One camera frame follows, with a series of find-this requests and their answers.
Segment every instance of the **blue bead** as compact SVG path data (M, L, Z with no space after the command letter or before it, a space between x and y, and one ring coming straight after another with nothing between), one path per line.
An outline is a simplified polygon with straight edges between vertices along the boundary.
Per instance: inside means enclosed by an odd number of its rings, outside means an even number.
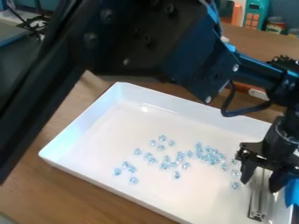
M132 173L135 173L137 171L137 169L133 165L130 165L129 168L128 168L128 171L132 172Z
M150 140L150 141L149 141L149 145L150 145L151 147L155 147L155 146L156 146L156 141L155 141L155 140Z
M233 164L233 165L236 165L236 164L237 164L237 160L234 159L234 158L232 158L232 164Z
M133 178L129 179L129 183L131 185L137 185L139 183L139 180L137 178L133 177Z
M169 163L170 162L170 157L169 156L163 157L163 162Z
M139 156L139 155L141 155L141 154L143 154L143 152L142 152L140 149L135 149L135 150L134 150L134 155Z
M127 169L129 167L129 162L124 161L122 162L122 169Z
M165 135L161 135L161 136L159 136L159 141L160 142L164 142L164 141L166 141L166 136Z
M186 152L186 156L187 156L188 158L192 158L192 157L193 157L193 152L192 152L191 150L188 150L188 151Z
M159 151L164 151L164 150L165 150L165 147L164 147L163 145L160 144L160 145L158 146L157 149L158 149Z
M227 169L228 169L228 165L227 165L227 163L223 163L222 165L221 165L221 169L222 169L222 171L227 171Z
M120 168L115 168L113 175L120 176L122 174L122 170Z
M182 162L184 160L184 153L182 151L178 151L177 152L177 157L176 157L176 160L178 162Z
M156 162L156 159L153 157L149 159L149 165L155 164Z
M181 177L181 174L178 171L173 172L173 178L174 179L179 179Z
M169 142L168 142L168 145L170 146L170 147L173 147L173 146L175 146L175 141L173 141L173 140L170 140Z
M239 177L240 172L236 169L232 169L232 175L235 176L235 177Z
M182 168L183 168L184 170L187 170L189 167L190 167L190 164L189 164L189 163L183 163L183 164L182 164Z
M172 168L176 168L176 167L177 167L177 163L176 163L176 162L171 162L171 163L170 163L170 167L172 167Z
M222 160L222 161L226 160L226 155L224 155L222 153L219 153L218 155L219 155L220 160Z
M215 164L216 164L216 161L213 160L213 159L210 159L210 160L208 161L208 163L209 163L209 165L215 165Z
M160 164L160 170L167 170L169 168L167 163L161 163Z
M238 189L239 186L240 186L240 184L238 182L233 182L232 183L232 189L234 189L234 190Z
M147 152L144 154L144 159L145 160L150 160L151 158L153 158L153 155L150 152Z
M209 157L207 155L204 155L201 157L201 160L203 160L204 162L209 161Z
M201 144L201 143L197 143L197 144L195 145L195 148L196 148L196 149L202 149L202 144Z

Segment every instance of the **screw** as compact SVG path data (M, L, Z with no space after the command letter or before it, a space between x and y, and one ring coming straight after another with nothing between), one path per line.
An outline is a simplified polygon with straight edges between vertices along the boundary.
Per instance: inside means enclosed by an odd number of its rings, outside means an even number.
M99 43L98 36L93 32L84 34L84 40L88 49L96 48Z
M112 10L102 10L101 11L101 22L105 25L113 23L115 20L115 15Z
M160 0L150 0L150 4L152 6L158 6L160 4Z
M133 31L133 37L135 39L139 39L141 36L143 35L143 33L141 32L141 30L139 28L135 28Z
M125 60L122 62L122 64L123 64L124 66L127 66L127 65L129 64L129 59L125 59Z
M173 3L168 3L164 8L164 12L168 15L169 18L173 18L177 15L177 8Z
M208 96L205 98L205 103L210 103L212 101L212 97Z
M240 68L240 66L239 66L238 64L235 64L235 65L233 66L233 71L236 73L236 72L239 71L239 68Z
M285 80L284 82L283 82L283 85L285 85L285 86L287 86L289 84L289 80Z

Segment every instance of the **black metal frame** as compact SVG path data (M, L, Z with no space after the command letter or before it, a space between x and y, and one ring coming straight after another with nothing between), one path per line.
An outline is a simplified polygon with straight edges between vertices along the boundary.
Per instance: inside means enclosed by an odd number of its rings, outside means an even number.
M297 73L230 51L220 40L220 33L217 13L197 0L63 1L49 24L38 59L24 71L24 78L0 111L0 182L85 69L95 74L171 81L206 103L229 81L241 81L265 88L271 103L293 111L299 101ZM226 111L228 102L222 110L224 116L231 115ZM278 131L270 138L266 136L265 141L274 148L262 145L258 151L239 151L244 183L244 177L256 166L272 169L268 164L275 164L273 170L287 175L294 170L284 165L289 165L285 158L295 146L283 154L283 159L277 159L283 150L275 144L284 147L291 137L298 138L294 131L297 114L285 115L280 127L288 137L283 141L276 142ZM258 157L264 157L267 165L256 160Z

